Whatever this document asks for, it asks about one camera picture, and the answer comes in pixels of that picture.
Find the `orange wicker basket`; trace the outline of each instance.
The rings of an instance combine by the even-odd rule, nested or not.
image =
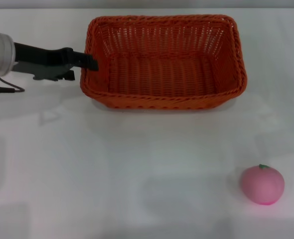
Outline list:
[[[81,88],[111,108],[209,109],[246,87],[235,21],[225,15],[104,16],[87,32]]]

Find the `black cable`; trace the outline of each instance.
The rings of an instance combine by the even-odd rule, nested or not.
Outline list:
[[[10,82],[3,80],[1,77],[0,77],[0,81],[3,82],[4,84],[7,84],[8,86],[12,86],[17,89],[17,90],[16,89],[11,90],[11,88],[0,87],[0,93],[16,93],[16,92],[24,92],[25,91],[25,89],[23,89],[22,87],[11,84]]]

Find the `white table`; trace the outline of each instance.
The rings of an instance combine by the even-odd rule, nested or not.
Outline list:
[[[0,95],[0,239],[294,239],[294,9],[0,10],[15,42],[83,51],[101,15],[235,19],[243,95],[208,112],[112,111],[75,82],[11,73]],[[286,181],[272,206],[237,177],[259,163]]]

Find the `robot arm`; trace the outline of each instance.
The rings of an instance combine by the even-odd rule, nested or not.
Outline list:
[[[19,43],[0,33],[0,76],[10,71],[33,74],[35,80],[75,80],[72,67],[98,71],[91,55],[74,52],[72,48],[45,50]]]

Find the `pink peach toy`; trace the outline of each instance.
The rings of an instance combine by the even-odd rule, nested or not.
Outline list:
[[[277,170],[260,164],[247,168],[242,173],[240,186],[251,201],[261,205],[271,205],[282,196],[285,181]]]

